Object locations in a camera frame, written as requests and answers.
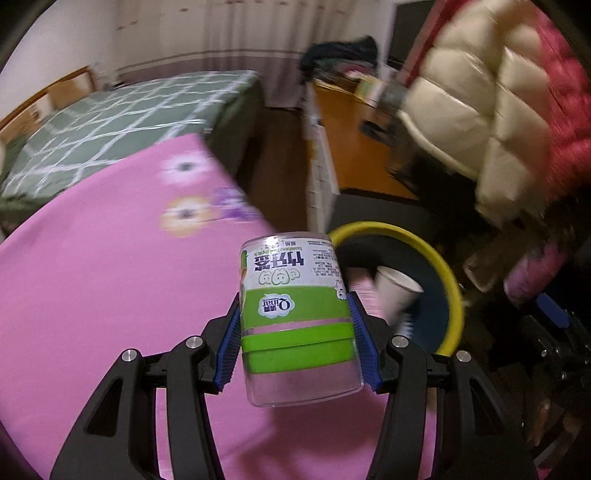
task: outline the wooden floor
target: wooden floor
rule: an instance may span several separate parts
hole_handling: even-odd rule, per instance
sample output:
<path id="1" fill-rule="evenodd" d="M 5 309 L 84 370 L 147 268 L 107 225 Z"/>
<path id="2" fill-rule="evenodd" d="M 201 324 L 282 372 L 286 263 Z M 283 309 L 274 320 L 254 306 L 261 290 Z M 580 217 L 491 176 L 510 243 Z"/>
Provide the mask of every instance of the wooden floor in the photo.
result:
<path id="1" fill-rule="evenodd" d="M 308 160 L 299 113 L 267 108 L 265 134 L 252 142 L 236 179 L 279 232 L 306 231 Z"/>

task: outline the product label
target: product label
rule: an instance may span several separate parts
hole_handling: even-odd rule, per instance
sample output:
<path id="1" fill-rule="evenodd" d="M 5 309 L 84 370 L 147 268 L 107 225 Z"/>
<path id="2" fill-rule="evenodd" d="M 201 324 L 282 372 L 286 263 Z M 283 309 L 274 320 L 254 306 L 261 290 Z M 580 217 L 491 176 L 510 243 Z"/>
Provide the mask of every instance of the product label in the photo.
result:
<path id="1" fill-rule="evenodd" d="M 241 269 L 243 328 L 349 316 L 330 241 L 268 237 L 242 251 Z"/>
<path id="2" fill-rule="evenodd" d="M 287 294 L 278 295 L 276 293 L 268 293 L 259 300 L 259 315 L 270 319 L 284 317 L 295 306 L 296 304 Z"/>

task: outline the pink puffer jacket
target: pink puffer jacket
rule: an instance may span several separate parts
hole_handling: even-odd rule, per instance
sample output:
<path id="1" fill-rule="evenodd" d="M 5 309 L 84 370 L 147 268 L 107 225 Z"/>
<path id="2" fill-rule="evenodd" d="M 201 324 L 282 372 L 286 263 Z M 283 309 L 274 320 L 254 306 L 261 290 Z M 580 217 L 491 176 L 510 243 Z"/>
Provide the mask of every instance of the pink puffer jacket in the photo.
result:
<path id="1" fill-rule="evenodd" d="M 545 168 L 549 202 L 591 183 L 591 85 L 558 28 L 539 13 L 538 33 L 550 92 L 550 149 Z"/>

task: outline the white paper cup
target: white paper cup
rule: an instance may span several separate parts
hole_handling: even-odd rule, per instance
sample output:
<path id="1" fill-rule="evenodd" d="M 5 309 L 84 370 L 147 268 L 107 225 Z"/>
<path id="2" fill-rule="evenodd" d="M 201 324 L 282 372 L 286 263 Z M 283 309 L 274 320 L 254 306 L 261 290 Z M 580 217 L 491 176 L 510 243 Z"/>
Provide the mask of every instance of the white paper cup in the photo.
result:
<path id="1" fill-rule="evenodd" d="M 375 286 L 384 320 L 390 326 L 395 325 L 400 313 L 423 293 L 423 288 L 411 277 L 388 267 L 378 267 Z"/>

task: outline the desk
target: desk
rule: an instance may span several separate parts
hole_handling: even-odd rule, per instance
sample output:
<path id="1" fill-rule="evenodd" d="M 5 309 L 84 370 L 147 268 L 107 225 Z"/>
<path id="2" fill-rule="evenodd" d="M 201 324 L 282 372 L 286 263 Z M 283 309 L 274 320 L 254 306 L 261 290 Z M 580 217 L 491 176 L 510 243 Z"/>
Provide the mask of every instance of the desk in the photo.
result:
<path id="1" fill-rule="evenodd" d="M 389 176 L 390 149 L 359 130 L 376 109 L 353 95 L 308 84 L 304 136 L 309 147 L 308 227 L 330 232 L 344 223 L 375 220 L 427 235 L 432 224 L 417 198 Z"/>

